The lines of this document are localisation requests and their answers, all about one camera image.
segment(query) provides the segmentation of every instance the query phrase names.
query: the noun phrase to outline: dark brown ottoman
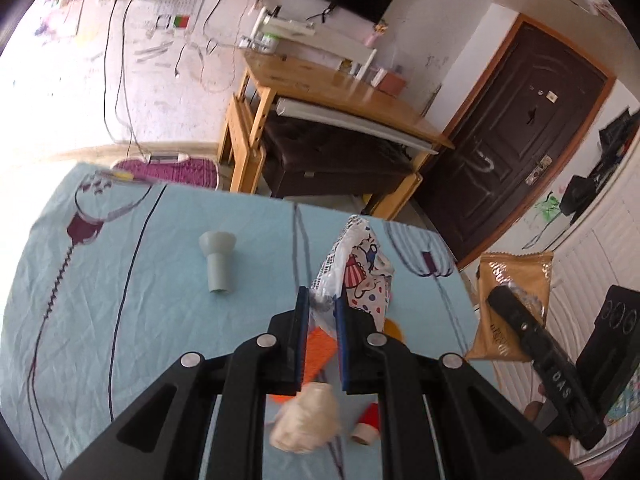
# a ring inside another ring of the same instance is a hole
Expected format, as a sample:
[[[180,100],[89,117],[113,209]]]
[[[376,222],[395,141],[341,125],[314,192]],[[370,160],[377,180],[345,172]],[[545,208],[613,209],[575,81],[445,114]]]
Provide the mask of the dark brown ottoman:
[[[412,173],[397,144],[336,126],[271,113],[262,133],[262,176],[277,198],[386,194]]]

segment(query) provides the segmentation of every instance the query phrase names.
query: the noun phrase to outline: magenta bag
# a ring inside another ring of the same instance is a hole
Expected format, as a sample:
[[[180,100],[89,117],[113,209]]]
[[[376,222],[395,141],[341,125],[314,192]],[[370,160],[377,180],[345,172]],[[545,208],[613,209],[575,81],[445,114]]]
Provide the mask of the magenta bag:
[[[208,158],[190,157],[175,162],[152,155],[149,162],[130,158],[116,163],[114,168],[128,171],[136,178],[145,180],[165,180],[209,189],[218,188],[218,165]]]

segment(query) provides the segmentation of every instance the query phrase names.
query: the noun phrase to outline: door frame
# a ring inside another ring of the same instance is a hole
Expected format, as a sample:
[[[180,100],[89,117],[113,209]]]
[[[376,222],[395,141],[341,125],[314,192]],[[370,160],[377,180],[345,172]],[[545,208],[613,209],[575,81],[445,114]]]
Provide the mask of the door frame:
[[[473,102],[480,95],[481,91],[491,79],[492,75],[498,67],[498,64],[507,53],[509,47],[511,46],[511,43],[513,43],[516,33],[520,30],[522,25],[526,23],[532,25],[535,28],[538,28],[543,32],[546,32],[548,35],[556,38],[556,40],[561,41],[561,43],[564,43],[576,54],[582,56],[589,63],[591,63],[591,65],[598,69],[607,78],[607,80],[605,81],[600,94],[598,95],[584,122],[580,125],[580,128],[578,128],[560,157],[558,157],[555,163],[547,171],[545,171],[542,176],[540,176],[540,178],[535,183],[535,185],[532,186],[531,190],[524,198],[524,200],[522,200],[518,204],[518,206],[507,216],[507,218],[505,218],[504,221],[501,222],[501,224],[498,225],[498,227],[480,244],[478,244],[467,256],[456,263],[459,269],[463,269],[464,267],[468,266],[468,264],[472,263],[476,258],[478,258],[481,253],[483,253],[491,245],[497,242],[500,237],[505,234],[505,232],[507,232],[507,230],[536,203],[536,200],[540,198],[542,193],[549,186],[549,184],[551,184],[553,179],[558,176],[558,174],[571,160],[572,156],[574,156],[578,147],[582,143],[584,136],[587,134],[589,128],[593,124],[593,121],[600,111],[600,108],[602,108],[602,104],[607,99],[607,97],[609,97],[611,89],[613,88],[613,83],[615,83],[616,81],[616,77],[611,73],[611,70],[604,66],[599,60],[594,59],[593,56],[585,52],[584,49],[577,46],[573,41],[562,36],[558,33],[558,31],[547,27],[543,23],[540,23],[538,20],[534,20],[533,18],[530,18],[525,14],[519,14],[513,25],[511,26],[511,29],[504,37],[504,40],[502,40],[502,44],[500,45],[500,47],[498,47],[498,50],[484,69],[484,72],[482,72],[482,75],[479,77],[478,81],[471,89],[471,92],[469,92],[469,94],[466,96],[464,102],[460,105],[460,108],[458,108],[456,113],[453,115],[453,117],[445,127],[444,131],[442,132],[442,135],[444,137],[448,138],[458,127],[460,121],[465,117],[465,114],[468,112],[469,108],[471,108]]]

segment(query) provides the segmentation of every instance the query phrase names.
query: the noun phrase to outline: brown snack package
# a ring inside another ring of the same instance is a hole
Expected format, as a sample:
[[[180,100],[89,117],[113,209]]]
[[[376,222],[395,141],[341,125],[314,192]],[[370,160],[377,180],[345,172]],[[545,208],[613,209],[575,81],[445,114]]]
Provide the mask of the brown snack package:
[[[480,256],[478,297],[480,324],[467,359],[498,361],[531,361],[520,348],[516,333],[498,316],[487,297],[498,285],[508,285],[520,301],[544,326],[551,290],[552,252],[514,256],[507,253],[485,253]]]

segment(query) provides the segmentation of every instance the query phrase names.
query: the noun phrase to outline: white plastic flashlight-shaped object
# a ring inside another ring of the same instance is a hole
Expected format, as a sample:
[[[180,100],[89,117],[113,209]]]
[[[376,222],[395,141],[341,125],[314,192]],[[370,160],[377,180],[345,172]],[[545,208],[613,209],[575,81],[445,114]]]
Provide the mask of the white plastic flashlight-shaped object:
[[[210,292],[229,292],[231,278],[229,255],[236,246],[236,236],[222,231],[207,231],[200,237],[200,248],[207,258]]]

